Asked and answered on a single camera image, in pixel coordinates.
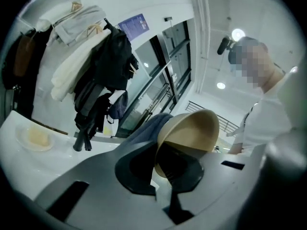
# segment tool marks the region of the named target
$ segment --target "white cloth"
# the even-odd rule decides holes
[[[84,3],[86,3],[86,0],[77,0],[76,2],[82,4],[84,6]],[[75,14],[77,11],[79,11],[81,8],[71,11],[72,2],[64,2],[61,4],[58,4],[57,6],[54,6],[51,10],[44,13],[37,21],[35,25],[35,29],[38,32],[45,32],[48,30],[48,28],[55,24],[57,21],[62,20],[63,18],[69,18],[69,16]]]
[[[111,31],[109,29],[98,33],[81,44],[64,62],[57,68],[51,79],[54,88],[51,96],[54,100],[62,101],[81,70],[85,61],[91,54],[93,47],[102,42]]]
[[[250,156],[257,145],[266,144],[279,134],[291,128],[290,119],[277,94],[288,79],[284,76],[273,88],[266,92],[261,100],[253,106],[245,122],[243,118],[234,144],[242,143],[242,155]]]
[[[90,25],[100,22],[101,28],[104,28],[106,26],[105,17],[106,13],[97,5],[83,7],[73,16],[58,24],[54,30],[65,44],[71,45],[83,32],[87,31]]]

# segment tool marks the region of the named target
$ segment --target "blue cloth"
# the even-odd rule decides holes
[[[160,113],[149,119],[146,123],[142,124],[134,133],[132,133],[125,141],[123,141],[118,148],[121,146],[129,146],[136,143],[145,141],[157,142],[158,134],[162,129],[163,125],[173,116],[167,113]]]

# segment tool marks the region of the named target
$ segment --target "grey plastic surface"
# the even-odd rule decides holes
[[[115,149],[86,159],[48,185],[35,200],[43,209],[74,182],[89,183],[66,223],[80,229],[234,229],[236,216],[258,177],[264,146],[255,148],[251,158],[207,153],[201,158],[205,174],[194,191],[179,194],[184,210],[196,214],[175,225],[154,196],[132,194],[115,176],[116,162],[133,150],[152,143]],[[223,161],[245,164],[243,170]]]

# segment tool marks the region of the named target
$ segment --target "white towel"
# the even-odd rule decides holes
[[[78,72],[91,54],[93,47],[102,42],[111,31],[109,29],[98,33],[81,44],[54,72],[51,79],[54,88],[51,96],[54,100],[62,101],[69,92]]]
[[[76,2],[82,4],[82,7],[84,6],[84,3],[86,3],[85,0],[77,0]],[[37,21],[35,29],[38,32],[45,32],[48,30],[48,28],[55,24],[57,21],[62,20],[63,18],[68,18],[69,16],[72,16],[77,11],[79,11],[81,8],[71,11],[72,2],[64,2],[61,4],[58,4],[57,6],[54,6],[51,10],[44,13]]]
[[[54,30],[59,38],[70,46],[90,25],[100,22],[100,26],[104,28],[106,26],[105,17],[106,13],[97,5],[84,7],[72,17],[58,24]]]

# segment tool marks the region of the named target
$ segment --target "window frame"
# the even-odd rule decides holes
[[[165,81],[166,81],[166,83],[168,84],[168,87],[171,90],[172,97],[169,98],[169,100],[167,100],[167,102],[163,106],[160,113],[162,113],[169,106],[169,104],[171,102],[173,102],[171,107],[174,108],[174,106],[178,103],[180,97],[182,96],[183,92],[186,90],[187,86],[189,85],[189,83],[191,81],[190,80],[191,60],[190,60],[190,45],[189,45],[190,39],[189,39],[189,32],[188,32],[188,24],[187,24],[186,21],[184,21],[182,23],[184,25],[186,39],[184,41],[182,41],[179,45],[177,45],[171,52],[168,52],[168,50],[166,48],[166,43],[165,43],[165,40],[164,40],[163,32],[159,33],[158,35],[154,36],[153,38],[151,38],[149,40],[152,47],[153,47],[153,50],[154,50],[154,52],[157,56],[159,65],[156,67],[156,69],[154,71],[152,71],[150,73],[151,79],[147,82],[147,84],[144,86],[144,88],[137,94],[135,99],[132,101],[132,103],[130,104],[130,106],[126,110],[124,116],[119,120],[118,132],[116,134],[116,137],[121,137],[121,138],[128,137],[138,127],[140,127],[143,122],[145,122],[148,119],[151,111],[153,110],[154,104],[148,110],[145,110],[145,112],[142,114],[142,118],[140,119],[140,121],[138,122],[138,124],[136,125],[134,130],[126,130],[124,128],[121,128],[121,126],[123,125],[125,120],[128,118],[128,116],[131,114],[131,112],[135,108],[138,101],[142,98],[142,96],[146,93],[146,91],[149,89],[149,87],[152,85],[152,83],[161,74],[163,74]],[[172,61],[172,58],[175,57],[181,51],[181,49],[183,49],[184,47],[187,47],[187,51],[188,51],[188,69],[186,70],[186,72],[183,74],[183,76],[179,80],[178,87],[176,88],[176,84],[173,82],[173,79],[172,79],[173,69],[172,69],[172,66],[171,66],[171,61]],[[183,86],[183,88],[181,89],[181,91],[179,93],[178,90],[180,89],[181,85],[187,80],[187,78],[189,78],[188,81],[185,83],[185,86]],[[156,101],[157,101],[157,103],[159,103],[159,101],[160,101],[159,98],[161,97],[161,95],[163,95],[163,91],[161,91],[159,93],[158,97],[155,100],[153,100],[153,103],[155,103]]]

